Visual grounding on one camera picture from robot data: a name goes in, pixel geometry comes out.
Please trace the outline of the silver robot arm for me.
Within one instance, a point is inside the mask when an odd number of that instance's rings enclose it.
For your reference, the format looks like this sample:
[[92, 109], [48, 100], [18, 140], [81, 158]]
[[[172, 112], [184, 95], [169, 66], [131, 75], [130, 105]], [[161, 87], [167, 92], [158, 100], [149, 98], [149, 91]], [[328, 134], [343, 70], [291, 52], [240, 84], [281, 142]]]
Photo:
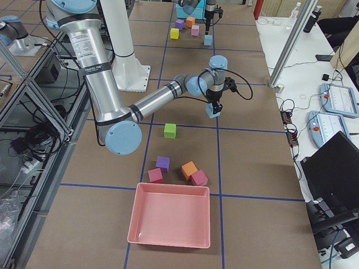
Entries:
[[189, 16], [198, 19], [214, 18], [217, 2], [206, 0], [179, 0], [173, 1], [176, 4], [176, 14], [178, 18], [187, 18]]
[[199, 75], [178, 75], [132, 105], [122, 90], [144, 91], [150, 67], [136, 58], [124, 1], [47, 1], [47, 23], [65, 33], [96, 107], [99, 138], [117, 155], [134, 152], [141, 143], [139, 123], [148, 115], [189, 92], [207, 98], [207, 112], [217, 117], [228, 61], [212, 56]]

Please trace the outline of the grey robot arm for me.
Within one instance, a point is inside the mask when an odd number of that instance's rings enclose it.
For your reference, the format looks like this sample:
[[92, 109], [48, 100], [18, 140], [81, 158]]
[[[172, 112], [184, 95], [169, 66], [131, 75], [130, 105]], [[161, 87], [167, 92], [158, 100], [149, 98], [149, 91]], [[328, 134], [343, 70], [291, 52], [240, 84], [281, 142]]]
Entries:
[[[189, 18], [195, 14], [196, 18], [203, 19], [205, 23], [205, 33], [208, 34], [211, 21], [217, 13], [219, 18], [223, 16], [223, 10], [216, 5], [216, 1], [174, 1], [179, 10], [177, 13], [180, 18]], [[124, 11], [131, 1], [101, 1], [101, 9], [106, 20], [106, 27], [109, 27], [111, 19], [117, 22], [125, 17]], [[64, 24], [64, 20], [56, 19], [55, 12], [65, 12], [66, 16], [82, 18], [85, 15], [96, 13], [97, 1], [49, 1], [47, 3], [47, 26], [59, 30], [59, 26]], [[21, 20], [17, 16], [5, 16], [1, 18], [1, 42], [8, 46], [14, 41], [21, 41], [21, 49], [32, 46], [29, 33], [24, 28]]]

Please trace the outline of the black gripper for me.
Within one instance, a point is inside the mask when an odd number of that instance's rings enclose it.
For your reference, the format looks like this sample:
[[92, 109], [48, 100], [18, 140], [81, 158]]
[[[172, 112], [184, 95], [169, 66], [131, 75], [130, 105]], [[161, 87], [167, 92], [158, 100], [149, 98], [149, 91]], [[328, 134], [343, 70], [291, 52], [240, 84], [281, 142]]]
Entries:
[[219, 114], [223, 109], [223, 106], [220, 103], [222, 91], [207, 91], [206, 97], [213, 106], [213, 114]]
[[206, 3], [204, 9], [204, 18], [206, 20], [212, 20], [214, 18], [215, 9], [216, 9], [215, 3]]

